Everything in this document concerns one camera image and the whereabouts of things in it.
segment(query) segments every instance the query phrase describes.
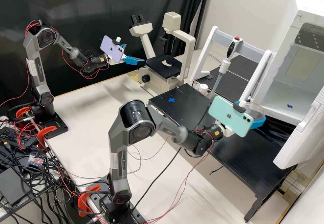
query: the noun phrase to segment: microscope knob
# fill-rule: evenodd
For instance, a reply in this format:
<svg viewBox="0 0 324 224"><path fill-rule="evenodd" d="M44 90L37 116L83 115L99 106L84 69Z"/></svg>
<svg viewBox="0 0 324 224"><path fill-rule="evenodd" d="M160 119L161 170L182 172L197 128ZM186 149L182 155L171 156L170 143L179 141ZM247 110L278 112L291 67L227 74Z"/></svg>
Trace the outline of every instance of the microscope knob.
<svg viewBox="0 0 324 224"><path fill-rule="evenodd" d="M149 75L142 76L142 82L149 82L151 80L151 77Z"/></svg>

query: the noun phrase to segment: white bottle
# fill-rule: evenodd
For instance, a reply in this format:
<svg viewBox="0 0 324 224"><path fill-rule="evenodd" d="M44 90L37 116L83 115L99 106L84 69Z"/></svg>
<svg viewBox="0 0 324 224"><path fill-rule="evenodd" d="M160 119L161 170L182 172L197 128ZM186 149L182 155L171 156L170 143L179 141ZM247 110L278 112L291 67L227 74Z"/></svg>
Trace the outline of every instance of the white bottle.
<svg viewBox="0 0 324 224"><path fill-rule="evenodd" d="M208 86L206 84L200 84L199 88L198 88L198 91L204 95L204 96L207 96L208 95Z"/></svg>

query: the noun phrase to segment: robotic arm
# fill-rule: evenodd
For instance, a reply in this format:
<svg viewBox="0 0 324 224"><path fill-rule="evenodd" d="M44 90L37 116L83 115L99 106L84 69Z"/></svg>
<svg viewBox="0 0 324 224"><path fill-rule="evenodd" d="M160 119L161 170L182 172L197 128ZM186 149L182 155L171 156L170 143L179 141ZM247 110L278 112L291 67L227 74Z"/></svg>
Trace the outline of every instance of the robotic arm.
<svg viewBox="0 0 324 224"><path fill-rule="evenodd" d="M221 128L212 124L204 129L219 140L223 137ZM109 130L110 146L110 200L114 204L124 204L132 193L127 180L127 147L141 141L156 132L162 131L172 137L179 146L201 156L212 145L212 139L201 133L195 133L184 126L174 123L160 115L151 106L145 106L140 100L132 100L120 107L118 116Z"/></svg>
<svg viewBox="0 0 324 224"><path fill-rule="evenodd" d="M44 74L42 59L39 52L49 45L58 44L67 52L69 58L85 73L91 73L96 68L106 66L108 57L105 54L87 58L78 48L72 47L52 26L41 20L31 22L26 29L23 46L26 50L26 61L32 78L32 95L45 116L54 115L53 100Z"/></svg>

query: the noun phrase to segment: tabletop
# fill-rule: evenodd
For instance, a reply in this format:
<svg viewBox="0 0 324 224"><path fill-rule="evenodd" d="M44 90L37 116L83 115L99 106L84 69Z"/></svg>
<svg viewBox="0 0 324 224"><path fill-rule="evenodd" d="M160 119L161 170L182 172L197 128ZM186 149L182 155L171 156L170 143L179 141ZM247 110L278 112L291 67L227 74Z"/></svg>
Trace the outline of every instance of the tabletop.
<svg viewBox="0 0 324 224"><path fill-rule="evenodd" d="M150 97L127 75L58 96L54 108L68 125L69 131L47 140L47 143L70 173L99 179L109 171L108 131L117 116L118 108L131 99L140 99L147 104ZM145 159L154 155L164 142L165 135L155 134L136 143L136 147ZM130 146L128 151L133 156L138 156L134 147ZM176 150L165 144L152 159L142 161L138 172L128 175L133 203L139 200L175 153ZM128 172L138 169L139 165L140 161L128 156ZM191 168L181 155L175 158L138 205L137 210L144 218L152 219L168 210ZM94 181L74 175L70 177L77 185ZM244 220L242 213L198 171L193 170L179 204L159 223L243 224Z"/></svg>

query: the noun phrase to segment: purple smartphone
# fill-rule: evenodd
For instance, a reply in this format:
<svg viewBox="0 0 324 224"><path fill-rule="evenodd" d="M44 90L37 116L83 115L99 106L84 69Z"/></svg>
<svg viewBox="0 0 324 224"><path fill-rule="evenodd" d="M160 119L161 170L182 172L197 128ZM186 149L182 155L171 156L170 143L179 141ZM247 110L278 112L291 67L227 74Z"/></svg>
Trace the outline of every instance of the purple smartphone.
<svg viewBox="0 0 324 224"><path fill-rule="evenodd" d="M107 35L102 39L100 49L109 55L116 63L119 63L122 59L124 49L119 45L116 45L112 42L112 39Z"/></svg>

